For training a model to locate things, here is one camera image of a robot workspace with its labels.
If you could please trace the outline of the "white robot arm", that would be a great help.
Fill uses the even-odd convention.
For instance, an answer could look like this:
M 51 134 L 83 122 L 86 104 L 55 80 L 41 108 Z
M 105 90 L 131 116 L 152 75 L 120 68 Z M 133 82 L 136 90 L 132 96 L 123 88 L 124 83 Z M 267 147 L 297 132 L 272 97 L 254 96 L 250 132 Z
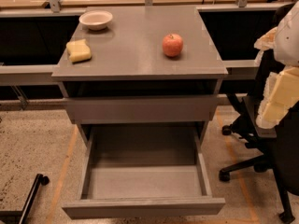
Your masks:
M 299 2 L 278 26 L 258 38 L 254 47 L 273 50 L 274 59 L 284 65 L 282 71 L 271 72 L 266 79 L 256 118 L 260 128 L 272 129 L 299 101 Z

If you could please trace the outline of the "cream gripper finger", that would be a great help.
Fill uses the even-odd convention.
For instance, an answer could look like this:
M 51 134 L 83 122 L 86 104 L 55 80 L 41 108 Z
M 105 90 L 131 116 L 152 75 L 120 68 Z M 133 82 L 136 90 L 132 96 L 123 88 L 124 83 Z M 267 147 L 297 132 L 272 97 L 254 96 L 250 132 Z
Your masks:
M 281 72 L 271 72 L 263 90 L 256 124 L 262 129 L 272 129 L 299 101 L 299 68 L 285 67 Z

